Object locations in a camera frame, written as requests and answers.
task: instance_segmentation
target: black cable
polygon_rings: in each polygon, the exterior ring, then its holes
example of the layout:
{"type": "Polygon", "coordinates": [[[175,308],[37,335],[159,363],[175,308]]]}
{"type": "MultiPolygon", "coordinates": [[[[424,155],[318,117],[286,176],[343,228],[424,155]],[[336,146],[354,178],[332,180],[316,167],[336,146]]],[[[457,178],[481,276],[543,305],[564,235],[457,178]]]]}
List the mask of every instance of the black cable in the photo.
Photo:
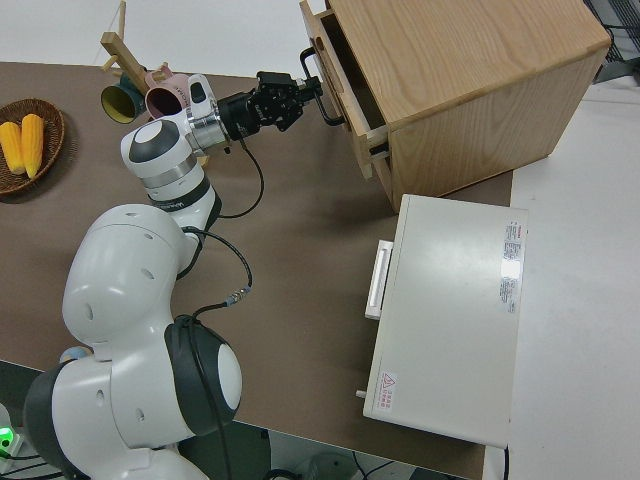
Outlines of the black cable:
{"type": "MultiPolygon", "coordinates": [[[[622,25],[608,25],[603,23],[602,26],[605,28],[605,30],[607,30],[607,33],[609,34],[609,36],[611,37],[611,49],[618,49],[618,46],[616,44],[616,39],[615,39],[615,34],[611,31],[612,28],[620,28],[620,29],[625,29],[625,28],[631,28],[632,30],[640,30],[640,27],[625,27],[622,25]]],[[[625,60],[623,59],[620,55],[618,55],[619,58],[615,59],[615,62],[620,62],[623,63],[625,65],[629,65],[631,67],[631,70],[633,72],[640,72],[640,66],[638,66],[637,64],[635,64],[634,62],[630,62],[629,60],[625,60]]]]}
{"type": "Polygon", "coordinates": [[[12,475],[18,472],[24,472],[25,470],[31,470],[32,468],[44,467],[45,465],[49,465],[47,462],[36,463],[34,465],[29,465],[28,467],[16,468],[15,470],[11,470],[10,472],[6,472],[3,475],[12,475]]]}
{"type": "Polygon", "coordinates": [[[14,457],[13,455],[8,454],[7,452],[0,452],[0,457],[7,458],[9,460],[35,460],[36,458],[40,458],[40,455],[29,455],[27,457],[14,457]]]}
{"type": "Polygon", "coordinates": [[[371,475],[373,472],[377,472],[378,470],[380,470],[381,468],[386,467],[387,465],[391,465],[393,463],[393,460],[388,461],[387,463],[383,463],[382,465],[380,465],[379,467],[374,468],[373,470],[369,470],[367,472],[366,478],[369,478],[369,475],[371,475]]]}
{"type": "Polygon", "coordinates": [[[360,470],[360,473],[362,474],[362,478],[366,478],[367,477],[367,472],[364,471],[364,469],[360,466],[360,462],[358,462],[358,458],[356,457],[356,452],[355,451],[351,451],[351,455],[353,455],[353,461],[356,462],[356,467],[358,467],[358,470],[360,470]]]}
{"type": "Polygon", "coordinates": [[[251,273],[251,267],[249,266],[249,263],[244,258],[242,253],[240,253],[240,251],[231,242],[229,242],[228,240],[222,238],[220,235],[216,235],[215,233],[207,232],[205,230],[200,230],[199,228],[196,228],[196,227],[183,227],[182,231],[185,232],[185,233],[194,233],[196,235],[206,235],[207,237],[215,238],[220,243],[224,244],[227,248],[229,248],[233,253],[236,254],[236,256],[240,259],[240,261],[244,265],[244,268],[245,268],[245,270],[247,272],[247,286],[246,287],[244,287],[244,288],[242,288],[240,290],[237,290],[234,293],[232,293],[231,295],[229,295],[229,297],[227,297],[227,299],[224,302],[220,302],[220,303],[216,303],[216,304],[212,304],[212,305],[207,305],[207,306],[199,308],[198,310],[193,312],[191,314],[191,316],[194,319],[197,319],[198,315],[200,315],[201,313],[208,312],[210,310],[216,310],[216,309],[219,309],[219,308],[230,307],[234,303],[237,303],[240,300],[242,300],[242,298],[247,293],[249,293],[249,291],[251,291],[251,287],[253,286],[253,274],[251,273]]]}
{"type": "Polygon", "coordinates": [[[256,199],[256,201],[253,202],[253,205],[251,205],[249,208],[247,208],[244,212],[236,213],[234,215],[222,215],[222,214],[220,214],[220,215],[218,215],[218,218],[240,218],[240,217],[243,217],[244,215],[246,215],[247,213],[251,212],[254,208],[256,208],[258,206],[258,204],[260,203],[260,200],[262,200],[262,195],[264,194],[264,174],[262,173],[262,169],[260,168],[260,164],[256,160],[256,157],[254,157],[253,154],[251,153],[251,151],[247,148],[247,145],[244,143],[244,139],[240,138],[240,140],[238,140],[238,141],[240,142],[240,145],[242,146],[242,149],[247,153],[247,155],[249,155],[249,158],[251,159],[253,164],[256,166],[256,170],[258,171],[258,175],[260,176],[260,193],[258,194],[258,198],[256,199]]]}
{"type": "MultiPolygon", "coordinates": [[[[5,475],[9,475],[10,473],[16,473],[16,471],[12,471],[12,472],[7,472],[5,475]]],[[[39,475],[37,477],[25,477],[25,478],[20,478],[20,479],[16,479],[16,478],[10,478],[10,477],[5,477],[4,475],[0,475],[0,480],[51,480],[52,478],[58,478],[58,477],[62,477],[64,474],[62,472],[56,472],[56,473],[49,473],[47,475],[39,475]]]]}
{"type": "Polygon", "coordinates": [[[509,447],[504,449],[504,474],[502,480],[509,480],[509,447]]]}
{"type": "Polygon", "coordinates": [[[192,317],[191,322],[189,323],[189,343],[191,343],[191,353],[193,355],[193,361],[196,364],[198,369],[198,376],[200,377],[200,381],[205,387],[207,391],[207,402],[209,403],[209,407],[211,408],[212,413],[214,414],[216,425],[218,426],[218,434],[220,435],[220,443],[222,445],[222,456],[224,458],[225,470],[227,471],[227,480],[232,480],[231,473],[231,462],[229,460],[229,447],[227,445],[227,436],[225,435],[224,425],[222,425],[222,420],[220,420],[220,411],[218,410],[218,406],[216,405],[216,400],[213,396],[213,392],[209,387],[209,382],[207,382],[204,373],[204,366],[202,365],[202,359],[200,358],[200,349],[198,347],[198,342],[195,340],[194,328],[196,323],[200,323],[196,320],[195,317],[192,317]]]}
{"type": "Polygon", "coordinates": [[[356,452],[355,451],[351,451],[351,454],[353,455],[353,461],[356,462],[356,467],[358,467],[358,470],[360,470],[360,473],[362,474],[362,480],[369,480],[369,475],[371,475],[373,472],[377,472],[378,470],[391,465],[393,463],[393,460],[390,460],[386,463],[383,463],[382,465],[369,470],[368,472],[365,472],[364,469],[362,468],[362,466],[360,465],[360,462],[358,462],[358,458],[356,457],[356,452]]]}
{"type": "Polygon", "coordinates": [[[195,252],[193,252],[193,258],[191,258],[191,262],[189,263],[189,266],[187,268],[185,268],[183,271],[181,271],[180,273],[178,273],[178,275],[176,276],[176,280],[180,280],[181,278],[186,276],[191,271],[193,266],[196,264],[196,261],[200,257],[200,252],[202,251],[202,244],[203,244],[202,237],[203,236],[202,235],[196,235],[196,237],[198,239],[198,245],[196,246],[195,252]]]}
{"type": "Polygon", "coordinates": [[[604,28],[613,28],[616,30],[640,30],[640,26],[625,26],[625,25],[609,25],[608,23],[603,23],[602,26],[604,28]]]}

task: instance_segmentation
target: drawer handle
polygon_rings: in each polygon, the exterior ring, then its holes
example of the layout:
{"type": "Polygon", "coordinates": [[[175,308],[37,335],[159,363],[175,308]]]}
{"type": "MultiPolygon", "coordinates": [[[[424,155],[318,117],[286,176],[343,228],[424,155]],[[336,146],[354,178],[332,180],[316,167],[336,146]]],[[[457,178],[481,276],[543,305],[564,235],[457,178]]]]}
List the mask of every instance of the drawer handle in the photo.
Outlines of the drawer handle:
{"type": "MultiPolygon", "coordinates": [[[[302,64],[302,69],[304,70],[304,74],[307,76],[307,80],[311,79],[311,74],[309,73],[309,69],[307,68],[307,58],[316,53],[316,49],[313,47],[309,47],[306,50],[303,50],[300,53],[300,63],[302,64]]],[[[335,127],[336,125],[342,125],[345,120],[343,116],[339,117],[330,117],[327,114],[327,111],[322,104],[322,100],[320,100],[320,94],[317,91],[314,91],[314,97],[316,98],[316,102],[318,103],[318,108],[320,109],[320,113],[322,114],[322,118],[324,119],[327,125],[335,127]]]]}
{"type": "Polygon", "coordinates": [[[380,320],[382,315],[382,303],[387,286],[387,275],[389,274],[389,263],[393,251],[393,242],[378,240],[378,252],[373,265],[371,275],[371,286],[369,287],[369,297],[364,316],[371,320],[380,320]]]}

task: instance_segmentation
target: white wall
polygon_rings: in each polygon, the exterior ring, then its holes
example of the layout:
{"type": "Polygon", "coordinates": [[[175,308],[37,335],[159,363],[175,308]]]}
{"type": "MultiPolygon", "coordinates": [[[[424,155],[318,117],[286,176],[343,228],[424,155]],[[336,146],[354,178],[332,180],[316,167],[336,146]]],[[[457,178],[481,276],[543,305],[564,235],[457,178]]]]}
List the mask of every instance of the white wall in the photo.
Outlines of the white wall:
{"type": "MultiPolygon", "coordinates": [[[[100,37],[118,30],[118,5],[0,0],[0,61],[102,65],[100,37]]],[[[298,0],[128,0],[126,11],[125,43],[148,68],[166,61],[185,72],[303,75],[298,56],[309,40],[298,0]]]]}

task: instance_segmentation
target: wooden box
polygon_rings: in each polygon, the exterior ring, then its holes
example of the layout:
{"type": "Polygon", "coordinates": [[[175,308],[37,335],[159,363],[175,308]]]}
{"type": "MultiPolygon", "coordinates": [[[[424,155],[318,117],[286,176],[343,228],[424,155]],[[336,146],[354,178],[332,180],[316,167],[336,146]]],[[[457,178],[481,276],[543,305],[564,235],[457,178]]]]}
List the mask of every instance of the wooden box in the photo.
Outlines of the wooden box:
{"type": "Polygon", "coordinates": [[[396,211],[404,193],[445,195],[549,155],[610,44],[581,0],[301,8],[362,173],[396,211]]]}

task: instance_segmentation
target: pink mug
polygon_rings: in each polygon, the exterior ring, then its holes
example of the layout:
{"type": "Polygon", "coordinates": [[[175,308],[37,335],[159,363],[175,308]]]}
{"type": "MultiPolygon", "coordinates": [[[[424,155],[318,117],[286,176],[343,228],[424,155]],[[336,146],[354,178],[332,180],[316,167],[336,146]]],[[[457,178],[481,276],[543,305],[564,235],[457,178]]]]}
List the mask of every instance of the pink mug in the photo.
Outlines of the pink mug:
{"type": "Polygon", "coordinates": [[[179,113],[189,106],[189,76],[184,73],[173,73],[163,65],[158,70],[148,72],[145,81],[149,91],[145,96],[145,104],[149,114],[155,119],[165,115],[179,113]],[[157,81],[154,75],[164,74],[164,80],[157,81]]]}

